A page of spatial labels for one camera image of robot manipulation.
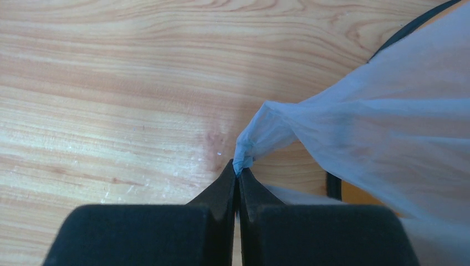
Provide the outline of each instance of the wooden table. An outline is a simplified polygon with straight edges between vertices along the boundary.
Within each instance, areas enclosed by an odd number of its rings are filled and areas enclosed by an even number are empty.
[[[0,265],[41,264],[82,204],[186,203],[263,101],[319,93],[442,2],[2,0]],[[252,170],[325,193],[300,143]]]

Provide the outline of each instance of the plastic bag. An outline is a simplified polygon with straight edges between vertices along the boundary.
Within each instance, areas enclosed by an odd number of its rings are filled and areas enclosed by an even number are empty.
[[[323,169],[403,214],[421,247],[470,265],[468,14],[465,4],[306,101],[265,102],[237,139],[235,170],[300,140]]]

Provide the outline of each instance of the black rim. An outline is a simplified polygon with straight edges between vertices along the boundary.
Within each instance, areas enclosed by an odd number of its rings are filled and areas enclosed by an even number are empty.
[[[395,33],[388,41],[386,41],[370,58],[374,58],[379,52],[384,50],[385,48],[391,46],[392,44],[398,42],[399,40],[403,39],[404,37],[408,36],[410,33],[414,32],[417,28],[421,25],[426,23],[428,20],[433,18],[435,15],[441,13],[442,11],[446,10],[447,8],[453,6],[454,4],[460,2],[461,0],[451,0],[444,4],[441,4],[433,9],[429,10],[428,12],[424,13],[423,15],[417,17],[412,22],[408,23],[406,26],[401,28],[397,33]],[[336,176],[326,173],[326,195],[330,198],[335,198],[337,200],[342,200],[341,196],[341,179],[337,178]]]

